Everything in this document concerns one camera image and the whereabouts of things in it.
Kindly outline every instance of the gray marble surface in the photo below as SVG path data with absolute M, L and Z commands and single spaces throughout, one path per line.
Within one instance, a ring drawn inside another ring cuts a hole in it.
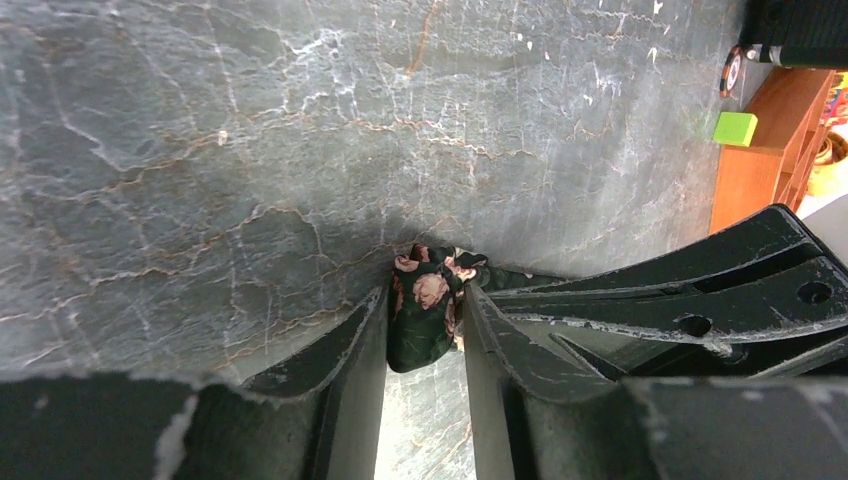
M 716 92 L 742 4 L 3 2 L 0 366 L 238 380 L 414 241 L 571 276 L 696 240 L 766 72 Z M 463 375 L 389 377 L 424 425 L 381 478 L 473 476 Z

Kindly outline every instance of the green floral cloth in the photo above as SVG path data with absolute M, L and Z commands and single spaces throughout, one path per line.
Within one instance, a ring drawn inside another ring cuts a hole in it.
M 406 373 L 441 358 L 459 336 L 456 307 L 475 281 L 483 291 L 507 290 L 562 281 L 488 265 L 485 255 L 457 247 L 414 245 L 395 258 L 389 297 L 389 367 Z

